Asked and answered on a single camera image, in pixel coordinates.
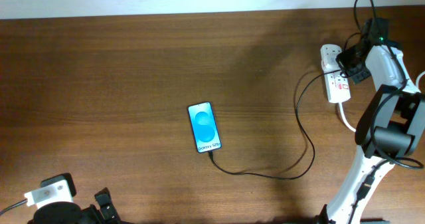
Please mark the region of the blue Samsung Galaxy smartphone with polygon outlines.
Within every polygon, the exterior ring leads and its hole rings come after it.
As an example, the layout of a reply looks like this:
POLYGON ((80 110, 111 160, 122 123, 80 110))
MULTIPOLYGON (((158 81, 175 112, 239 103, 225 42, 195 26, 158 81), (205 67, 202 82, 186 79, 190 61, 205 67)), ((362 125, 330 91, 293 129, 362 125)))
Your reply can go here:
POLYGON ((188 113, 198 153, 220 149, 222 142, 211 103, 203 102, 189 106, 188 113))

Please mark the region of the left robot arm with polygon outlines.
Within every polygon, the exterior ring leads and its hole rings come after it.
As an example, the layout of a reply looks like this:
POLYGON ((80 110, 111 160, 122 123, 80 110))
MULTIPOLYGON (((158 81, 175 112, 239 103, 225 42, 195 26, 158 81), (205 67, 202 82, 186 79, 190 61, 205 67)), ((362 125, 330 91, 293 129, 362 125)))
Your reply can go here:
POLYGON ((81 209, 77 204, 59 201, 45 205, 35 212, 28 224, 122 224, 107 187, 95 196, 99 209, 90 205, 81 209))

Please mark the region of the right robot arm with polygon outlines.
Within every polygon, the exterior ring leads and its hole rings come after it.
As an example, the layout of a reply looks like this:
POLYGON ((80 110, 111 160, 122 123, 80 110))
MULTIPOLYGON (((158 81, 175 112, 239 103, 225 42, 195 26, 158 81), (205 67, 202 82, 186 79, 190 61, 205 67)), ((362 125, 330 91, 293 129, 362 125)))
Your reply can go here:
POLYGON ((388 39, 388 21, 368 19, 359 42, 347 50, 321 48, 328 100, 350 98, 347 80, 371 77, 376 93, 355 133, 356 154, 337 195, 323 206, 314 223, 360 223, 367 203, 394 166, 407 167, 424 132, 424 95, 411 81, 398 44, 388 39))

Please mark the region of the white USB charger plug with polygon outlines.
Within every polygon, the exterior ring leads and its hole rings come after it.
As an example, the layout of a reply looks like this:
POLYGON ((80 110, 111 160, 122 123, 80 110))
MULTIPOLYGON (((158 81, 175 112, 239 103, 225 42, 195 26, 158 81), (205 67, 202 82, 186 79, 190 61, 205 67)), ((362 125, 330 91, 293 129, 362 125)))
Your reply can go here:
POLYGON ((321 47, 321 67, 324 73, 339 70, 336 58, 341 51, 338 45, 326 44, 321 47))

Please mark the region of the white power strip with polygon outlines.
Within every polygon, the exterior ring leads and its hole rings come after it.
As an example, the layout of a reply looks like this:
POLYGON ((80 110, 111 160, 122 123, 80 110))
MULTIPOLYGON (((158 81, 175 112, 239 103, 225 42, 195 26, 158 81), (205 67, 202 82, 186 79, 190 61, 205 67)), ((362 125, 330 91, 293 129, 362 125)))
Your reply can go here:
POLYGON ((338 104, 351 98, 349 83, 341 76, 341 70, 324 73, 327 98, 330 103, 338 104))

